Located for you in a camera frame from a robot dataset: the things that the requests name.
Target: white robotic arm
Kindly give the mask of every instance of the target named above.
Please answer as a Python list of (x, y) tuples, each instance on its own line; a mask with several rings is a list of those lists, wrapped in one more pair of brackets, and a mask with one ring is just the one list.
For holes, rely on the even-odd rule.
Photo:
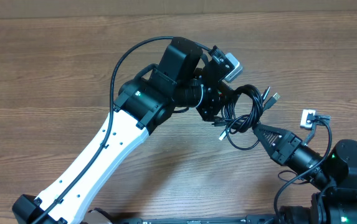
[[(37, 196), (42, 200), (41, 209), (46, 210), (88, 164), (105, 137), (108, 122), (109, 115), (97, 135), (74, 160), (72, 165)], [(63, 202), (57, 204), (49, 212), (49, 216), (54, 220), (63, 218), (69, 224), (80, 223), (83, 220), (93, 198), (111, 174), (124, 158), (149, 136), (146, 128), (139, 129), (136, 127), (137, 122), (135, 118), (123, 110), (114, 112), (112, 133), (108, 138), (106, 148), (102, 150), (84, 176), (67, 193)]]

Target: robotic arm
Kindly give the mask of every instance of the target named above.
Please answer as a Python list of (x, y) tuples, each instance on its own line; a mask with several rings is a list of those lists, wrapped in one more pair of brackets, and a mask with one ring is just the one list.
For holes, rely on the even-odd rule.
[[(119, 96), (114, 101), (114, 79), (124, 58), (137, 47), (160, 39), (171, 39), (171, 43), (164, 52), (159, 65), (147, 66), (134, 79), (126, 82), (120, 88)], [(203, 50), (208, 52), (210, 60)], [(205, 64), (203, 68), (197, 68), (200, 59)], [(327, 203), (330, 199), (333, 198), (337, 203), (343, 198), (348, 198), (344, 201), (346, 205), (357, 205), (357, 185), (348, 180), (357, 180), (357, 165), (354, 165), (357, 155), (353, 155), (352, 150), (353, 147), (357, 147), (357, 142), (342, 140), (339, 143), (340, 146), (344, 146), (336, 145), (329, 159), (324, 162), (327, 155), (320, 157), (307, 147), (306, 143), (312, 137), (303, 142), (290, 131), (260, 124), (259, 119), (262, 113), (269, 109), (279, 96), (274, 95), (263, 105), (269, 88), (261, 95), (252, 85), (241, 86), (233, 90), (223, 82), (223, 80), (232, 82), (240, 75), (242, 69), (242, 65), (232, 54), (224, 54), (216, 46), (209, 49), (182, 37), (157, 37), (131, 48), (119, 60), (113, 71), (111, 114), (108, 115), (90, 144), (53, 184), (36, 197), (30, 195), (19, 197), (12, 207), (18, 223), (80, 223), (91, 201), (122, 160), (173, 113), (185, 112), (189, 107), (196, 108), (204, 121), (212, 121), (215, 126), (225, 125), (221, 139), (226, 136), (238, 149), (252, 149), (258, 141), (250, 148), (240, 148), (231, 141), (229, 134), (243, 133), (252, 128), (276, 163), (289, 166), (299, 174), (298, 177), (301, 176), (310, 181), (320, 190), (326, 190), (328, 194), (336, 195), (330, 197), (327, 194), (321, 194), (323, 203), (320, 203), (321, 199), (314, 199), (316, 196), (313, 195), (312, 209), (304, 208), (301, 212), (308, 214), (307, 217), (316, 217), (315, 214), (317, 214), (318, 216), (312, 223), (336, 223), (329, 222), (329, 218), (333, 217), (329, 209), (337, 207), (336, 204), (331, 206)], [(151, 75), (146, 80), (143, 76), (148, 72), (151, 72)], [(234, 106), (241, 93), (252, 98), (252, 112), (236, 117)], [(186, 107), (186, 109), (175, 111), (175, 107)], [(312, 127), (314, 124), (325, 122), (315, 113), (307, 117), (307, 121), (309, 121), (308, 124), (312, 124)], [(336, 161), (331, 161), (332, 155), (336, 156)], [(348, 160), (347, 163), (338, 163), (339, 159), (342, 161), (342, 158), (347, 157), (351, 157), (351, 163)], [(343, 174), (342, 171), (346, 167), (348, 170), (351, 168), (351, 172)], [(327, 190), (326, 186), (330, 187), (333, 180), (336, 190), (331, 190), (331, 188)], [(343, 194), (350, 193), (354, 197), (343, 197)], [(281, 221), (290, 223), (290, 215), (298, 217), (296, 211), (293, 211), (292, 207), (284, 208), (282, 214), (285, 218)], [(275, 221), (281, 218), (280, 215), (276, 217)]]

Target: tabletop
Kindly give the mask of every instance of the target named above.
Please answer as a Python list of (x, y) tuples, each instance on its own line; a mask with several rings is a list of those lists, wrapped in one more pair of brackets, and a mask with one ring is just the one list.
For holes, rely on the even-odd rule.
[[(301, 113), (314, 108), (332, 117), (333, 145), (357, 140), (357, 11), (0, 20), (0, 223), (15, 223), (18, 196), (37, 195), (80, 154), (107, 116), (110, 70), (130, 47), (159, 35), (232, 52), (244, 64), (233, 88), (271, 86), (281, 96), (264, 124), (305, 138)], [(158, 63), (168, 44), (134, 51), (116, 89)], [(241, 96), (236, 111), (250, 107)], [(90, 208), (142, 218), (272, 213), (285, 167), (261, 144), (240, 151), (219, 141), (222, 130), (196, 110), (174, 114), (123, 161)], [(251, 132), (232, 138), (241, 146), (255, 141)], [(309, 146), (323, 154), (327, 139), (318, 128)], [(314, 192), (292, 185), (278, 205), (309, 207)]]

